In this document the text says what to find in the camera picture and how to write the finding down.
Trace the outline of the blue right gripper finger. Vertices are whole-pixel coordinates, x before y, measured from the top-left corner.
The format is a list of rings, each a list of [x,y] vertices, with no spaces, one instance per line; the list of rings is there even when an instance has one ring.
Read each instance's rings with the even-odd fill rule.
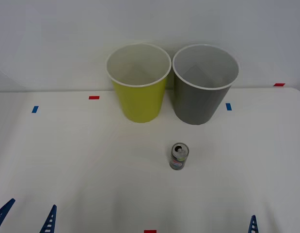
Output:
[[[258,233],[258,225],[255,215],[252,215],[251,217],[248,233]]]

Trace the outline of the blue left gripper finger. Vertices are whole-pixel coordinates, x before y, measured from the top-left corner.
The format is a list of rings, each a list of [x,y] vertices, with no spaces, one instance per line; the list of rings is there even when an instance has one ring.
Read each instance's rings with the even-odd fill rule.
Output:
[[[53,205],[41,230],[40,233],[54,233],[56,223],[57,206]]]
[[[8,212],[12,208],[13,204],[15,203],[15,199],[10,199],[4,206],[0,208],[0,226],[3,223],[4,219],[6,218]]]

